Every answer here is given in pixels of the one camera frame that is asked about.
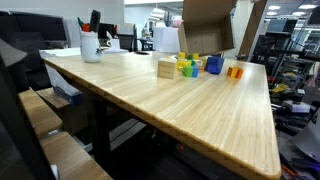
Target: box flap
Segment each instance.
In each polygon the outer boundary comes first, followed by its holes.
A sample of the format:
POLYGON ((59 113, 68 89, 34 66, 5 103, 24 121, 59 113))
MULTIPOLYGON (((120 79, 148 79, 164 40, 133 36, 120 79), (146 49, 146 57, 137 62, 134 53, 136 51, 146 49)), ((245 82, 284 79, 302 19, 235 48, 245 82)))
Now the box flap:
POLYGON ((185 26, 211 24, 230 15, 237 0, 184 0, 182 19, 185 26))

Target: desk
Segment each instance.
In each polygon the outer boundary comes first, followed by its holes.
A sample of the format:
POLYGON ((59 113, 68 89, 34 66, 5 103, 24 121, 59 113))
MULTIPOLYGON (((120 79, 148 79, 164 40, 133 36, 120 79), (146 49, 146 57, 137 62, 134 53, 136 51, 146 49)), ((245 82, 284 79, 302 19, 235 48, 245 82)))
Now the desk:
POLYGON ((164 56, 124 53, 103 55, 97 64, 80 56, 45 62, 245 178, 280 178, 264 66, 226 59, 218 76, 200 72, 196 79, 170 80, 157 78, 157 60, 164 56), (226 76, 229 66, 244 69, 241 80, 226 76))
POLYGON ((41 141, 50 164, 58 167, 61 180, 112 179, 66 132, 41 141))
POLYGON ((61 119, 31 88, 20 93, 19 97, 38 137, 61 128, 61 119))

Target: pen holder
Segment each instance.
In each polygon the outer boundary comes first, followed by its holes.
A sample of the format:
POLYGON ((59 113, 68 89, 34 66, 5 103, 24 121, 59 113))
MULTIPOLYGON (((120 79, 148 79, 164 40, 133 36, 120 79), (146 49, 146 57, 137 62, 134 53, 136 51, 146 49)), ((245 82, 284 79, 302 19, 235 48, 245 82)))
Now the pen holder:
POLYGON ((81 57, 85 62, 95 63, 101 61, 101 48, 98 33, 81 31, 81 57))

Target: ceiling light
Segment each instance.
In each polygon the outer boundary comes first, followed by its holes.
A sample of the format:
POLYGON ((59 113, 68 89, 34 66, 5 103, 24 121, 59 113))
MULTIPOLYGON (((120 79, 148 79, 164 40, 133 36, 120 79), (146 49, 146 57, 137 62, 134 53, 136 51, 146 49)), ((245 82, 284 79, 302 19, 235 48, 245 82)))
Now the ceiling light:
POLYGON ((159 8, 154 8, 154 9, 153 9, 153 12, 155 12, 155 13, 165 13, 164 10, 159 9, 159 8))
POLYGON ((317 5, 311 5, 311 4, 308 4, 308 5, 302 5, 299 7, 299 9, 314 9, 316 8, 317 5))
POLYGON ((165 2, 181 2, 183 0, 124 0, 124 4, 149 4, 149 3, 165 3, 165 2))
POLYGON ((292 13, 292 15, 296 15, 296 16, 302 16, 304 14, 306 14, 306 13, 305 12, 294 12, 294 13, 292 13))
POLYGON ((269 15, 269 16, 274 16, 274 15, 277 15, 278 13, 276 13, 276 12, 267 12, 267 15, 269 15))
POLYGON ((281 8, 280 6, 269 6, 270 10, 277 10, 277 9, 280 9, 280 8, 281 8))

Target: bamboo tabletop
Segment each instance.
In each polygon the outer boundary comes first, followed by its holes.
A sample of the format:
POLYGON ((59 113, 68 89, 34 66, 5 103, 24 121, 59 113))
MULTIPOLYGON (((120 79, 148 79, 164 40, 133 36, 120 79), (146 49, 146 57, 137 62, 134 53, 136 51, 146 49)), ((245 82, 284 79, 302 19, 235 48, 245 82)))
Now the bamboo tabletop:
POLYGON ((177 73, 157 77, 166 55, 103 55, 89 64, 81 56, 47 58, 60 73, 130 111, 248 179, 279 179, 276 134, 264 66, 226 59, 220 75, 177 73), (226 76, 244 69, 242 78, 226 76))

